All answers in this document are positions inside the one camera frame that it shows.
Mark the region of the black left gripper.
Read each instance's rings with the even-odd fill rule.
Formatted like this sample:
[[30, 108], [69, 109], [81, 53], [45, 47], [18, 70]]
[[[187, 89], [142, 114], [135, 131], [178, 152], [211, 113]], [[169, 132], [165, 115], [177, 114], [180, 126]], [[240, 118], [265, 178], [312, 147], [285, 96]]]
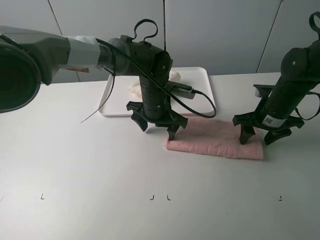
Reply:
[[[144, 85], [146, 77], [140, 77], [140, 84]], [[181, 116], [171, 108], [170, 97], [163, 88], [148, 86], [142, 90], [142, 101], [130, 101], [126, 108], [133, 111], [131, 119], [145, 132], [148, 123], [159, 127], [167, 127], [168, 140], [172, 141], [179, 127], [186, 128], [188, 119]]]

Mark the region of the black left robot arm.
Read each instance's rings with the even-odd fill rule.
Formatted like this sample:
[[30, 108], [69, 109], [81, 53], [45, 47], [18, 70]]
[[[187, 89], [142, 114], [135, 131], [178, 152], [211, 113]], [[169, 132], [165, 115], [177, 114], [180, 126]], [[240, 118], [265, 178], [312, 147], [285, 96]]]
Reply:
[[122, 35], [103, 41], [93, 36], [62, 36], [2, 26], [0, 28], [0, 111], [29, 104], [41, 84], [50, 85], [60, 69], [103, 68], [116, 76], [137, 76], [142, 100], [129, 102], [132, 120], [145, 131], [148, 123], [167, 129], [173, 139], [187, 118], [171, 107], [174, 84], [169, 53], [146, 40]]

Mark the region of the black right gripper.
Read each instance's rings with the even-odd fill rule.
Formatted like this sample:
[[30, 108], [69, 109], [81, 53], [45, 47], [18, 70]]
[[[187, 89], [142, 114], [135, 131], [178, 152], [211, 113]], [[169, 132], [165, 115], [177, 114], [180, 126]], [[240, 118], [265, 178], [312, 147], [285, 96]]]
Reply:
[[264, 137], [266, 145], [289, 137], [292, 134], [289, 128], [298, 127], [300, 129], [305, 124], [301, 118], [291, 116], [305, 96], [304, 91], [290, 87], [278, 88], [274, 85], [268, 98], [260, 98], [253, 112], [233, 117], [233, 124], [241, 125], [240, 143], [245, 145], [256, 134], [253, 127], [269, 131]]

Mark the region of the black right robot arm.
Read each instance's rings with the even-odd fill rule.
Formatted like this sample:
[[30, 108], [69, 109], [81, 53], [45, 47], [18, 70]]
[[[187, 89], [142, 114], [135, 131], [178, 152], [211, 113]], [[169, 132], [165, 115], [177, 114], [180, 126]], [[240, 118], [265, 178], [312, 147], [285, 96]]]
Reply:
[[239, 142], [244, 145], [255, 135], [255, 129], [267, 131], [266, 145], [291, 135], [291, 128], [301, 128], [306, 118], [298, 105], [306, 95], [313, 95], [320, 83], [320, 42], [304, 48], [292, 48], [283, 58], [280, 77], [275, 85], [256, 84], [255, 95], [260, 101], [253, 112], [235, 115], [233, 125], [240, 126]]

